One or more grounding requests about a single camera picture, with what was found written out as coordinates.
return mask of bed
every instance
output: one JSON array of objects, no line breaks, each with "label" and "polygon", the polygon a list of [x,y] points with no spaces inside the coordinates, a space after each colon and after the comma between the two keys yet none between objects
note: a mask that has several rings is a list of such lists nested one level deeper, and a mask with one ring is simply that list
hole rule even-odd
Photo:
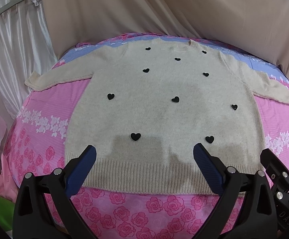
[{"label": "bed", "polygon": [[[188,38],[152,33],[130,33],[96,45],[79,43],[53,67],[85,55],[101,46],[120,46],[126,42],[162,38],[187,41]],[[194,39],[223,53],[231,54],[250,68],[264,71],[289,89],[289,80],[281,70],[236,47],[215,41]],[[56,85],[42,92],[32,91],[25,100],[9,131],[4,154],[17,186],[27,172],[50,174],[63,168],[66,130],[71,114],[90,79]],[[289,106],[255,97],[263,123],[267,147],[289,169]],[[54,220],[62,225],[49,194],[46,199]],[[99,238],[191,238],[215,206],[215,195],[127,194],[82,187],[72,196],[72,203]],[[224,232],[232,228],[243,198],[236,201]]]}]

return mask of black heart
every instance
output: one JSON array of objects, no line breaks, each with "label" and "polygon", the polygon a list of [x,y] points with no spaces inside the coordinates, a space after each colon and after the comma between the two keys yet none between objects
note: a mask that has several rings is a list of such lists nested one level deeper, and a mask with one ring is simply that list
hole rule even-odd
[{"label": "black heart", "polygon": [[205,140],[206,140],[208,143],[212,144],[213,141],[214,141],[214,136],[205,137]]},{"label": "black heart", "polygon": [[178,96],[175,96],[173,99],[171,99],[171,101],[173,101],[173,102],[179,102],[179,97],[178,97]]},{"label": "black heart", "polygon": [[131,138],[134,140],[134,141],[137,141],[140,137],[141,137],[141,134],[140,133],[131,133]]},{"label": "black heart", "polygon": [[114,98],[114,94],[108,93],[107,97],[109,100],[112,100]]}]

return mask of sweater sleeve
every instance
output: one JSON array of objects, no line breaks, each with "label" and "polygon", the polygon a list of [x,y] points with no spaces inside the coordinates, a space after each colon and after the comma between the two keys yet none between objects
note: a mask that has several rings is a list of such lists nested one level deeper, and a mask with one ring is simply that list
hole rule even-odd
[{"label": "sweater sleeve", "polygon": [[51,69],[43,75],[33,71],[25,85],[35,91],[43,91],[60,83],[89,79],[95,71],[117,64],[124,55],[128,43],[119,47],[103,46],[64,65]]},{"label": "sweater sleeve", "polygon": [[254,95],[289,105],[289,89],[265,72],[255,71],[234,56],[220,53],[227,67],[253,91]]}]

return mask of blue gripper pad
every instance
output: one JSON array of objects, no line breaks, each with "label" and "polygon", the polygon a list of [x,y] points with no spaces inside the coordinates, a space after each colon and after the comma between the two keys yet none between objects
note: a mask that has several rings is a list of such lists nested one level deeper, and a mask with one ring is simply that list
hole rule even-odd
[{"label": "blue gripper pad", "polygon": [[70,176],[66,180],[65,193],[68,198],[76,195],[83,185],[88,173],[93,167],[97,158],[96,149],[93,146],[87,146],[82,155],[79,156],[79,162],[70,173]]},{"label": "blue gripper pad", "polygon": [[201,143],[198,143],[194,146],[193,157],[212,192],[218,195],[222,195],[224,184],[223,176],[217,170],[216,166],[211,160],[211,156]]}]

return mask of sweater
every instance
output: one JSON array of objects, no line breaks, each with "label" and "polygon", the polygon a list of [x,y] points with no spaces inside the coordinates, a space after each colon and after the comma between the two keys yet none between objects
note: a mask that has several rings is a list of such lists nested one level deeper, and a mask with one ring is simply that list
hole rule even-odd
[{"label": "sweater", "polygon": [[265,141],[253,95],[289,105],[278,81],[193,40],[104,46],[26,84],[41,91],[91,77],[68,125],[65,161],[93,145],[84,186],[109,191],[210,194],[193,159],[199,142],[226,166],[255,173]]}]

